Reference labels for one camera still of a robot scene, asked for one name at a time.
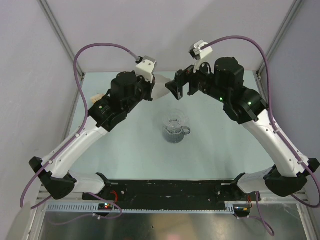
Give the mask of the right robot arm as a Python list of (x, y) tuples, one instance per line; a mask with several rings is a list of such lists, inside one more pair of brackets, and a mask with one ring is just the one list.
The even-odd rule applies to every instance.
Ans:
[(285, 134), (270, 118), (266, 101), (256, 90), (244, 86), (244, 73), (234, 57), (222, 57), (214, 67), (204, 62), (199, 69), (191, 65), (179, 70), (165, 86), (177, 100), (183, 97), (183, 87), (188, 84), (189, 96), (200, 91), (221, 102), (226, 115), (249, 131), (273, 160), (274, 166), (266, 170), (240, 174), (231, 187), (234, 199), (241, 201), (257, 191), (271, 191), (280, 197), (293, 195), (302, 190), (320, 163), (284, 143)]

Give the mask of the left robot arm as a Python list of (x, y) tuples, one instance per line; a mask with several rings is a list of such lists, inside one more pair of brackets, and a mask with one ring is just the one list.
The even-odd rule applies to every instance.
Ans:
[(99, 199), (111, 194), (108, 179), (102, 173), (75, 173), (70, 169), (95, 142), (110, 133), (143, 100), (152, 101), (156, 81), (121, 72), (111, 81), (110, 89), (86, 111), (85, 125), (69, 136), (61, 146), (43, 158), (33, 157), (30, 167), (55, 200), (70, 193), (92, 193)]

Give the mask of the glass coffee server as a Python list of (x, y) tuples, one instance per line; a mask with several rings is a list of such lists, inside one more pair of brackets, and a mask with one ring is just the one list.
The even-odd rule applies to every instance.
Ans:
[(171, 144), (180, 143), (185, 136), (189, 135), (190, 133), (191, 129), (187, 126), (181, 126), (178, 128), (169, 128), (164, 126), (162, 130), (163, 138)]

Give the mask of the clear glass dripper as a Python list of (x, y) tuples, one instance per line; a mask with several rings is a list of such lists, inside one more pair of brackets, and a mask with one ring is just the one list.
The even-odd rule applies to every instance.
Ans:
[(165, 112), (162, 118), (163, 127), (170, 133), (170, 134), (177, 134), (179, 133), (183, 127), (187, 126), (189, 122), (188, 116), (179, 109), (172, 108)]

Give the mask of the white paper coffee filter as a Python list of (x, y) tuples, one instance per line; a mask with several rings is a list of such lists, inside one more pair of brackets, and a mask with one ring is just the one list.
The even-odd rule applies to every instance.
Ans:
[(160, 74), (155, 74), (154, 77), (155, 85), (153, 87), (151, 97), (155, 101), (171, 93), (171, 91), (166, 87), (166, 84), (169, 83), (171, 79)]

